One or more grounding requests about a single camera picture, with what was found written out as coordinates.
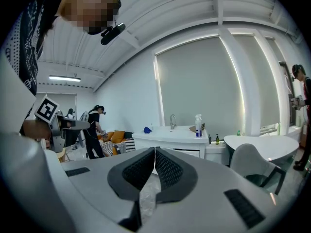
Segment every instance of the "yellow pillow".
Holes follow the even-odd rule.
[[[113,134],[114,134],[114,132],[108,132],[107,135],[103,138],[103,142],[110,141]]]
[[[111,142],[120,143],[124,139],[124,134],[125,131],[115,131],[111,138]]]
[[[115,147],[112,148],[112,155],[118,155],[118,152]]]

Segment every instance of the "plastic bag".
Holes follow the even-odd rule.
[[[139,194],[140,214],[142,224],[151,217],[156,209],[156,194],[161,192],[159,176],[151,174],[145,186]]]

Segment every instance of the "white table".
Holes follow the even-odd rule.
[[[253,144],[261,156],[267,161],[282,158],[299,148],[299,143],[297,141],[284,135],[261,137],[228,135],[225,136],[224,140],[233,150],[244,143]]]

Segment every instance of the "blue object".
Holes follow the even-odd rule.
[[[152,132],[152,130],[149,129],[148,127],[145,127],[144,132],[145,132],[145,134],[149,134],[150,132]]]

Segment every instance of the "fluorescent light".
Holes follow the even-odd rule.
[[[75,82],[81,81],[81,79],[79,79],[79,78],[64,77],[64,76],[53,76],[53,75],[50,75],[50,80],[66,80],[66,81],[75,81]]]

